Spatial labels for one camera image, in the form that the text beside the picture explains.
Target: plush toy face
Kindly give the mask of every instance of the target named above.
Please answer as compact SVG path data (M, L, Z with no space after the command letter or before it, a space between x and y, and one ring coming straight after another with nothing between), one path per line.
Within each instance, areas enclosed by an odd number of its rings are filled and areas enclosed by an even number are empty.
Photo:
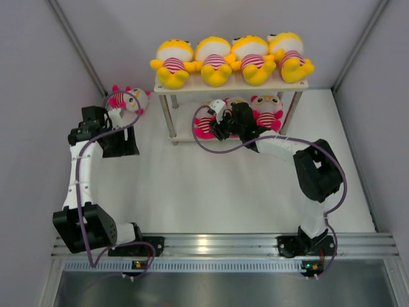
M156 57L162 61L177 58L184 62L190 62L193 59L193 49L188 41L167 40L158 48Z
M248 54L266 56L268 54L268 44L258 36L247 35L233 40L231 52L236 54L238 60L243 59Z
M132 88L129 91L131 94L133 94L139 101L141 108L144 109L146 105L148 104L148 96L147 94L140 88ZM124 94L123 95L123 100L127 104L127 110L128 111L136 111L138 110L138 105L130 95Z
M267 40L269 42L268 51L271 54L276 53L279 49L284 49L285 52L295 50L301 55L304 53L302 40L295 33L285 32L278 35L270 34Z
M282 110L282 102L279 97L274 95L253 96L251 104L260 112L276 113Z
M216 36L211 36L202 40L197 45L195 60L204 61L211 54L218 54L219 56L228 56L230 54L230 43Z

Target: stuffed toy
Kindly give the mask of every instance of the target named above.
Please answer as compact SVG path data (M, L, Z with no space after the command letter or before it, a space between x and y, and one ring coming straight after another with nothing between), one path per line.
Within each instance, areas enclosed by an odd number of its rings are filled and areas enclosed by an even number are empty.
M236 59L231 53L230 43L216 36L202 40L196 47L194 57L203 80L213 87L226 83L231 75L230 64Z
M295 83L314 72L310 59L304 59L304 45L301 38L291 32L278 35L270 34L268 51L274 55L282 79L287 83Z
M189 78L189 73L196 70L193 60L193 49L185 40L167 40L158 48L156 59L151 67L157 70L157 76L167 88L177 90Z
M258 36L235 38L231 52L236 56L231 68L241 70L244 80L250 85L263 84L276 67L274 56L268 54L268 44Z
M209 100L204 104L208 106L211 102L212 101ZM210 132L210 122L214 120L216 116L210 115L207 111L208 108L203 108L195 117L194 123L196 128L194 129L194 134L201 139L214 139L216 137Z
M284 114L280 98L274 95L253 96L251 107L259 126L268 127L276 132L280 130L280 118Z
M120 87L118 85L114 85L112 87L112 91L119 91ZM140 88L131 88L127 86L125 91L130 92L133 96L135 96L139 104L141 105L141 115L145 112L146 108L148 107L148 97L151 95L150 91L143 91ZM135 112L138 114L138 105L134 98L126 93L116 93L109 99L109 105L113 108L120 107L122 109L126 109L130 112Z

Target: black bracket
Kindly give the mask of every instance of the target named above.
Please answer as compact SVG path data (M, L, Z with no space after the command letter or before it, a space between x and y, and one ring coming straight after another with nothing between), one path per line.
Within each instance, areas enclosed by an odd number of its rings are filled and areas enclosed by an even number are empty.
M280 256L294 258L296 256L332 256L335 251L334 238L325 230L321 235L310 239L301 228L297 235L282 235L277 237L277 248Z
M242 143L246 143L258 138L260 134L268 130L269 128L257 125L253 111L246 103L233 105L231 113L226 112L220 123L217 123L216 120L210 122L210 132L219 141L223 141L231 135L237 135ZM246 148L258 152L255 142L246 145Z
M153 245L155 248L155 256L160 256L165 247L165 238L164 237L151 237L143 236L141 242L147 242ZM135 245L135 246L123 246L115 249L110 249L108 251L108 256L110 257L149 257L150 248L144 245Z
M99 205L85 203L82 215L86 219L85 230L91 249L115 245L117 239L114 219ZM71 253L85 251L85 243L79 226L78 209L68 209L55 212L52 223Z
M337 159L327 141L319 139L314 144ZM343 180L335 164L322 152L310 146L294 156L298 183L310 199L322 203L328 196L338 192Z
M83 107L81 111L83 121L79 123L77 128L72 129L68 135L68 142L71 146L75 146L77 142L88 141L104 132L114 130L108 112L103 107ZM133 127L127 129L127 138L124 130L117 131L114 134L98 139L98 143L104 150L103 158L139 155Z

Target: purple cable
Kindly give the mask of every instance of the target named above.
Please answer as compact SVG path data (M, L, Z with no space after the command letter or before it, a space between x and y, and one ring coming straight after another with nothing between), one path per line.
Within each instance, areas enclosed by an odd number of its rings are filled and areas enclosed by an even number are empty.
M337 235L335 233L335 230L330 226L329 222L328 222L328 215L333 213L335 210L337 210L344 202L345 197L346 197L346 191L347 191L347 183L346 183L346 176L345 176L345 172L343 170L343 168L341 167L341 165L338 163L338 161L331 156L326 150L324 150L322 147L318 146L317 144L314 144L313 142L307 141L306 139L298 139L298 138L291 138L291 137L287 137L287 136L260 136L257 139L252 139L250 141L247 141L243 144L240 144L236 147L227 149L227 150L212 150L209 149L207 147L205 147L199 140L199 138L195 135L194 133L194 128L195 128L195 123L194 123L194 119L197 117L197 114L200 112L200 110L207 108L210 109L209 106L201 106L199 107L199 109L196 110L196 112L193 115L193 119L192 119L192 134L193 134L193 138L196 141L196 143L199 145L200 148L202 148L203 150L206 150L207 152L210 152L212 154L228 154L230 152L234 152L235 150L238 150L242 147L245 147L255 141L261 141L262 139L285 139L285 140L289 140L289 141L294 141L294 142L299 142L299 143L303 143L303 144L307 144L309 146L314 147L315 149L319 150L320 152L322 152L332 163L334 163L334 165L336 166L336 168L338 169L339 173L341 174L341 178L343 180L344 183L344 190L343 193L341 195L341 199L339 200L339 202L337 203L336 206L334 206L333 208L331 208L328 211L324 212L324 220L325 220L325 225L330 228L332 234L334 235L334 254L332 255L329 263L327 264L326 268L324 269L324 271L320 274L320 276L322 276L327 269L329 269L329 267L332 265L332 263L334 262L334 258L337 255L337 251L338 251L338 239L337 239Z
M115 91L115 92L112 92L112 93L108 94L108 96L106 96L106 98L105 98L105 100L104 100L104 106L107 105L108 99L109 99L111 96L113 96L113 95L115 95L115 94L117 94L117 93L124 93L124 94L130 95L133 99L135 99L135 101L136 101L136 103L137 103L137 105L138 105L138 110L139 110L139 111L141 110L141 104L139 103L138 98L136 98L136 97L135 97L132 93L130 93L129 91L123 91L123 90L118 90L118 91ZM94 143L95 141L99 140L100 138L104 138L104 137L106 137L106 136L110 136L111 134L114 134L114 133L117 133L117 132L120 132L120 131L124 131L125 129L128 129L128 128L132 127L132 126L138 121L139 117L141 117L141 112L138 112L138 114L137 114L135 120L133 120L132 123L130 123L130 124L128 124L128 125L126 125L126 126L124 126L124 127L122 127L122 128L119 128L119 129L116 129L116 130L107 131L107 132L104 132L104 133L102 133L102 134L100 134L100 135L98 135L98 136L95 136L94 138L90 139L90 140L84 145L84 147L81 148L81 150L80 150L80 152L79 152L79 157L78 157L78 159L77 159L77 164L75 165L75 181L76 181L75 190L77 191L78 217L79 217L79 225L80 225L80 228L81 228L82 238L84 239L85 250L86 250L86 252L87 252L87 256L88 256L88 260L89 260L89 265L90 265L92 268L95 268L95 267L96 267L96 265L97 265L98 262L100 261L102 255L103 255L108 249L113 248L113 246L109 246L109 247L105 248L105 249L98 255L98 257L97 257L97 259L96 259L96 262L94 263L94 261L93 261L93 259L92 259L91 248L90 248L90 246L89 246L89 241L88 241L87 232L86 232L86 229L85 229L84 216L82 215L81 188L80 188L80 185L79 185L79 174L80 174L80 167L81 167L81 157L82 157L82 155L84 154L85 150L87 149L87 147L88 147L90 144ZM154 259L154 257L155 257L155 248L154 248L151 244L149 244L149 243L146 243L146 242L129 242L129 243L126 243L126 244L120 244L120 245L118 245L117 247L119 247L119 246L133 246L133 245L146 245L146 246L148 246L149 248L151 248L151 249L152 249L152 261L153 261L153 259ZM148 265L146 266L146 270L145 270L142 274L138 275L138 277L140 277L140 276L142 276L142 275L144 275L144 274L146 273L146 271L150 268L150 266L151 266L151 264L152 264L152 261L150 262L150 264L148 264Z

